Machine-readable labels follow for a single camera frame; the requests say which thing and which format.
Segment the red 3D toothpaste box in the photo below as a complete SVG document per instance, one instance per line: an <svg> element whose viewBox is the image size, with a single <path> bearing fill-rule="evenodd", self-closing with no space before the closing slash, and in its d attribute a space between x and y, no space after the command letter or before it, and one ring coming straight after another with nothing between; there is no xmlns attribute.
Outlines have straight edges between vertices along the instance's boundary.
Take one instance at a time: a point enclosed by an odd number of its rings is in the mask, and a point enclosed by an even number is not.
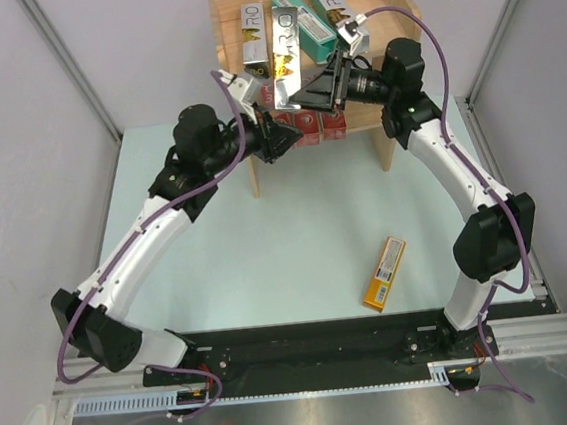
<svg viewBox="0 0 567 425"><path fill-rule="evenodd" d="M296 143L296 147L312 147L319 145L321 142L321 123L315 111L302 110L294 113L293 125L300 132L302 138Z"/></svg>
<svg viewBox="0 0 567 425"><path fill-rule="evenodd" d="M261 87L261 99L263 106L266 107L273 119L286 125L293 124L290 113L275 108L274 88L272 83L264 84Z"/></svg>
<svg viewBox="0 0 567 425"><path fill-rule="evenodd" d="M321 124L325 141L343 140L347 137L346 118L342 111L322 113Z"/></svg>

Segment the teal toothpaste box with barcode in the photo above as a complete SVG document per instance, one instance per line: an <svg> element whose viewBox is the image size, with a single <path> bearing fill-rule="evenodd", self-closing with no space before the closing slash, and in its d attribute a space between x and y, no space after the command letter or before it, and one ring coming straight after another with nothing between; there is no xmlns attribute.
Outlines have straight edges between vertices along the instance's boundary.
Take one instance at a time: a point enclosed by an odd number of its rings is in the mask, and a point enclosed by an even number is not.
<svg viewBox="0 0 567 425"><path fill-rule="evenodd" d="M272 0L272 5L297 8L301 49L314 64L326 64L337 45L336 32L303 0Z"/></svg>

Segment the silver yellow toothpaste box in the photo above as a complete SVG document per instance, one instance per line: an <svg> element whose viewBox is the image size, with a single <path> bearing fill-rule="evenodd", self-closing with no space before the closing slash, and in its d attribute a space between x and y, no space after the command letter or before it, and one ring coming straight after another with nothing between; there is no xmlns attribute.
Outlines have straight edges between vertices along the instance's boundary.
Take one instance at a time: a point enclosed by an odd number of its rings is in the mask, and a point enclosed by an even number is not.
<svg viewBox="0 0 567 425"><path fill-rule="evenodd" d="M241 35L243 37L241 48L245 72L258 79L267 80L270 67L263 11L264 6L260 2L241 5Z"/></svg>

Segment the plain yellow toothpaste box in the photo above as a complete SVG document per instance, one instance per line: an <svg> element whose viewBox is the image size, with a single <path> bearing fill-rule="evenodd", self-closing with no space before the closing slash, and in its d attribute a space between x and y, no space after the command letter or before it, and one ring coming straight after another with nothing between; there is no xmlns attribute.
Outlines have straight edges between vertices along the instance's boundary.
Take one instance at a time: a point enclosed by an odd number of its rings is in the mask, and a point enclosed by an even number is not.
<svg viewBox="0 0 567 425"><path fill-rule="evenodd" d="M297 8L273 6L271 15L274 108L299 111L301 107L291 101L302 81Z"/></svg>

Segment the silver teal toothpaste box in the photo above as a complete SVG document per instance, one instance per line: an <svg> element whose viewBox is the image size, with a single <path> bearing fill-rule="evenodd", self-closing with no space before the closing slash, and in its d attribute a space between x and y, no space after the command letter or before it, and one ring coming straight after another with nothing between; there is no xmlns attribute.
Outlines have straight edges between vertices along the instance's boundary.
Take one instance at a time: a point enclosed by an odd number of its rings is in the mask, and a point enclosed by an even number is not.
<svg viewBox="0 0 567 425"><path fill-rule="evenodd" d="M355 17L357 13L346 0L311 0L311 3L319 17L333 28L342 47L337 26L343 20Z"/></svg>

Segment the yellow toothpaste box with barcode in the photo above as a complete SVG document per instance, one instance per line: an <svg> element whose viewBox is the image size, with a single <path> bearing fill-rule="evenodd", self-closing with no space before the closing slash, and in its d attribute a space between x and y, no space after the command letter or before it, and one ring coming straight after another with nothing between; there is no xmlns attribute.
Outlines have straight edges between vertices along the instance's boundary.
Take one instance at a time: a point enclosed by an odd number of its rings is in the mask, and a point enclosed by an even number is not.
<svg viewBox="0 0 567 425"><path fill-rule="evenodd" d="M406 245L405 240L391 236L386 238L378 263L363 296L362 303L368 309L379 313L384 310Z"/></svg>

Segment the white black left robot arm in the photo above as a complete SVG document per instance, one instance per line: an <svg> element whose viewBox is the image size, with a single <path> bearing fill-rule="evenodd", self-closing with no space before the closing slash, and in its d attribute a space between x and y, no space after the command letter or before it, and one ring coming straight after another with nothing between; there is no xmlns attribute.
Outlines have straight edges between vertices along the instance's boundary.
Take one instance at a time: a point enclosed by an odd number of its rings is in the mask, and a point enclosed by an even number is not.
<svg viewBox="0 0 567 425"><path fill-rule="evenodd" d="M217 192L222 171L251 155L271 164L303 133L261 107L223 123L209 105L195 104L180 113L172 135L163 169L127 234L76 290L59 289L51 307L66 343L97 367L111 372L134 363L164 367L168 376L186 383L199 368L191 343L168 329L127 323L133 299L166 249Z"/></svg>

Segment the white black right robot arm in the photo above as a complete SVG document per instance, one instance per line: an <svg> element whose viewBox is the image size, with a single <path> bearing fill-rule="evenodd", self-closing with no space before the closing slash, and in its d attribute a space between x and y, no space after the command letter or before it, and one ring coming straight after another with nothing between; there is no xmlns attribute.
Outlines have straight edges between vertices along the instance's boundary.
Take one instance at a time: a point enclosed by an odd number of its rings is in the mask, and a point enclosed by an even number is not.
<svg viewBox="0 0 567 425"><path fill-rule="evenodd" d="M464 220L453 245L460 274L444 307L448 326L437 341L446 356L458 358L473 346L471 328L509 271L521 267L522 282L515 291L527 290L535 203L528 193L513 194L496 181L462 147L445 109L422 90L424 67L420 44L404 37L389 42L380 69L356 69L348 54L338 51L289 101L329 113L351 101L380 105L385 135L419 159L456 204Z"/></svg>

